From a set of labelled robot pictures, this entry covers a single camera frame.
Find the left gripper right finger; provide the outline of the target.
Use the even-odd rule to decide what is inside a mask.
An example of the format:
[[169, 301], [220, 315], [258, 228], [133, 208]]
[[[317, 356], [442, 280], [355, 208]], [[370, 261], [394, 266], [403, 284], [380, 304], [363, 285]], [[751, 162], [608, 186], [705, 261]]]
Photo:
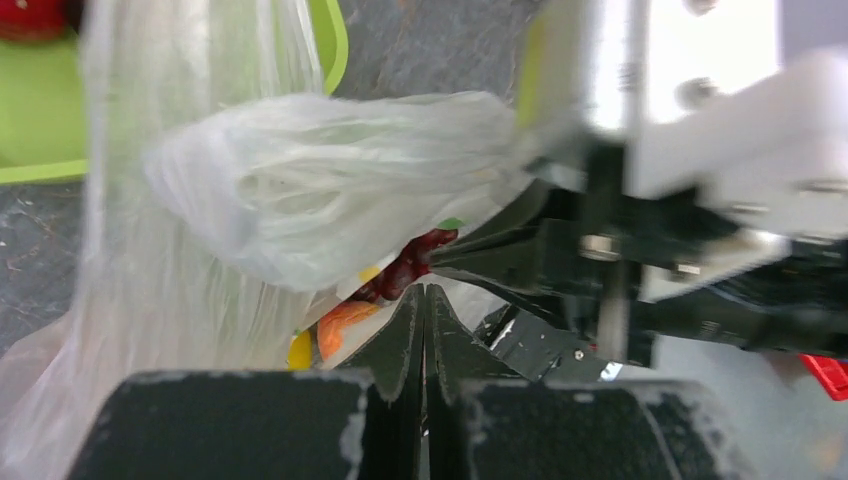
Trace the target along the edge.
[[531, 382], [425, 297], [434, 479], [745, 479], [715, 397], [683, 381]]

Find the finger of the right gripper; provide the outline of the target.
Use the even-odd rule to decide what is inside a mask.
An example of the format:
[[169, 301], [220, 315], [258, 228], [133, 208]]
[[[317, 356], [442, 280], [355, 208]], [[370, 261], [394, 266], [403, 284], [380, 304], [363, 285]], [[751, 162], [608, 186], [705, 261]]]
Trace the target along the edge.
[[505, 229], [486, 224], [434, 250], [429, 264], [434, 271], [465, 272], [485, 279], [541, 279], [548, 223], [542, 218]]

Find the clear plastic bag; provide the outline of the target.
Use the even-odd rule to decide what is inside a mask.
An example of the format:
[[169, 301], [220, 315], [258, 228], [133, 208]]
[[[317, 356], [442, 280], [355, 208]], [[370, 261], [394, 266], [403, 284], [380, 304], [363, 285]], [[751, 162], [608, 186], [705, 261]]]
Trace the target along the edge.
[[304, 1], [95, 1], [70, 310], [1, 361], [1, 475], [61, 479], [142, 370], [282, 368], [336, 287], [525, 186], [484, 91], [324, 91]]

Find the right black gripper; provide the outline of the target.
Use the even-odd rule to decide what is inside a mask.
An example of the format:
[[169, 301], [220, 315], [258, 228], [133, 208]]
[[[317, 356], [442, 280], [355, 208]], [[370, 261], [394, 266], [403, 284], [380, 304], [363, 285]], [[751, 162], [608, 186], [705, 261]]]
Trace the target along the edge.
[[[788, 235], [700, 206], [701, 189], [653, 200], [623, 192], [624, 151], [594, 149], [588, 170], [539, 158], [551, 184], [540, 215], [541, 284], [609, 357], [651, 335], [847, 359], [847, 237]], [[432, 275], [459, 321], [531, 381], [608, 381], [610, 364], [573, 334], [473, 285]]]

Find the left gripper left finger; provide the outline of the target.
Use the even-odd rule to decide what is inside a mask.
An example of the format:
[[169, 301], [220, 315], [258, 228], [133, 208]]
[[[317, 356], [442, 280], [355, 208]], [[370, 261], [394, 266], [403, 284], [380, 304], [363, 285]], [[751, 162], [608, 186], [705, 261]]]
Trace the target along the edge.
[[415, 479], [424, 289], [344, 368], [149, 371], [110, 394], [71, 479]]

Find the green plastic tray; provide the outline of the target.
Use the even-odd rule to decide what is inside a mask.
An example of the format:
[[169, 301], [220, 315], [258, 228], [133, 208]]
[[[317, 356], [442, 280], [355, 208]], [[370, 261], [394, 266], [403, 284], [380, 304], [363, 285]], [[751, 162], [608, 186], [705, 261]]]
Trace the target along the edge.
[[1, 180], [77, 178], [230, 107], [330, 93], [348, 52], [335, 1], [92, 1], [78, 33], [1, 39]]

